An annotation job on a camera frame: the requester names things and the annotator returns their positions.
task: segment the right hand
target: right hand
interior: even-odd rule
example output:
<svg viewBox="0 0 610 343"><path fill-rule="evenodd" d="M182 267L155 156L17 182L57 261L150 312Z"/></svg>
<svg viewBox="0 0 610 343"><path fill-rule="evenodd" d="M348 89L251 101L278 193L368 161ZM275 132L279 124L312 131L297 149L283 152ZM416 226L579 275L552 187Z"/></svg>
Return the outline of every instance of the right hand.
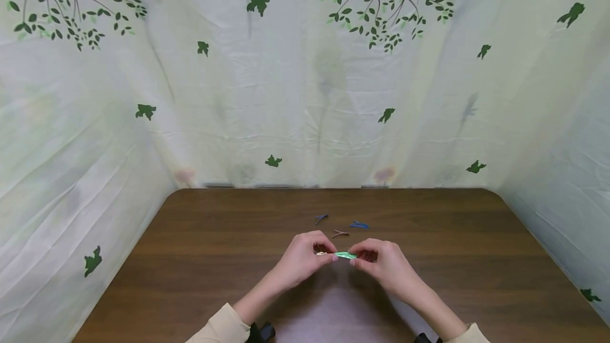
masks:
<svg viewBox="0 0 610 343"><path fill-rule="evenodd" d="M396 243L366 239L350 248L349 253L357 255L350 264L373 276L386 291L410 306L425 302L433 293Z"/></svg>

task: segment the beige sleeve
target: beige sleeve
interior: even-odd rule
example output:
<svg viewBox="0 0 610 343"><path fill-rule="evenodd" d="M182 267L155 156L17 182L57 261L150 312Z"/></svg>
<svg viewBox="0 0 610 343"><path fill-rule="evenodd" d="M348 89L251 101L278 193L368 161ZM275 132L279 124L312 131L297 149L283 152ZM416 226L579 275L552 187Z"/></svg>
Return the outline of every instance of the beige sleeve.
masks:
<svg viewBox="0 0 610 343"><path fill-rule="evenodd" d="M244 343L249 335L250 326L241 321L229 303L225 303L187 343Z"/></svg>
<svg viewBox="0 0 610 343"><path fill-rule="evenodd" d="M483 336L477 324L473 323L469 324L468 330L464 334L446 343L489 343L489 340Z"/></svg>

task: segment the left hand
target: left hand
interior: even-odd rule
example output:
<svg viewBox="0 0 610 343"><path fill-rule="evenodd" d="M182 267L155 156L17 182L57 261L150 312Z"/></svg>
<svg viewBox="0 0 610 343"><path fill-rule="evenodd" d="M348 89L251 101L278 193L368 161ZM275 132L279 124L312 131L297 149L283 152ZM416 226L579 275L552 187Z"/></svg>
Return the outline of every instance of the left hand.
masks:
<svg viewBox="0 0 610 343"><path fill-rule="evenodd" d="M318 246L329 254L317 256L313 247ZM278 290L293 288L316 273L322 266L338 259L333 253L337 248L321 231L294 236L280 262L266 275Z"/></svg>

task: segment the green hair clip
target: green hair clip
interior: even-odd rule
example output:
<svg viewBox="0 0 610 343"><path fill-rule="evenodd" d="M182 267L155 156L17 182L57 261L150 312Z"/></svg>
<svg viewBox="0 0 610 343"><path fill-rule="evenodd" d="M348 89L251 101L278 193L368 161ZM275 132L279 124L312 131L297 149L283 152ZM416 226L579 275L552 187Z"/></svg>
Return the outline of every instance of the green hair clip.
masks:
<svg viewBox="0 0 610 343"><path fill-rule="evenodd" d="M335 253L335 255L338 257L347 258L347 259L356 258L356 255L353 255L353 254L349 253L348 251L338 251L337 253Z"/></svg>
<svg viewBox="0 0 610 343"><path fill-rule="evenodd" d="M325 251L319 251L318 253L316 253L317 256L324 256L327 255L328 253L326 253ZM335 253L335 255L337 257L341 257L341 258L347 258L347 259L354 259L356 258L356 255L353 255L351 253L349 253L349 251L338 251L337 253Z"/></svg>

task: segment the small clip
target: small clip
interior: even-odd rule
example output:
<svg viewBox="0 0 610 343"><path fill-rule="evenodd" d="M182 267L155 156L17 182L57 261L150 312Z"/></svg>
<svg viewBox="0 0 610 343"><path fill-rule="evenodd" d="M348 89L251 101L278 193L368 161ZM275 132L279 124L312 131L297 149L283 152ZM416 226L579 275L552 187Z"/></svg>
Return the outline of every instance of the small clip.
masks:
<svg viewBox="0 0 610 343"><path fill-rule="evenodd" d="M316 225L318 225L318 223L320 222L321 219L327 218L328 217L328 213L324 214L322 216L316 216L316 219L318 219L318 221L316 222Z"/></svg>
<svg viewBox="0 0 610 343"><path fill-rule="evenodd" d="M369 229L368 225L366 225L365 223L358 223L356 220L354 220L354 223L352 225L350 225L350 227L352 227L352 228Z"/></svg>
<svg viewBox="0 0 610 343"><path fill-rule="evenodd" d="M330 238L334 239L337 236L349 236L349 232L341 232L341 231L335 230L335 234Z"/></svg>
<svg viewBox="0 0 610 343"><path fill-rule="evenodd" d="M349 253L349 251L338 251L337 253L335 253L335 255L338 257L347 258L347 259L357 258L356 255Z"/></svg>

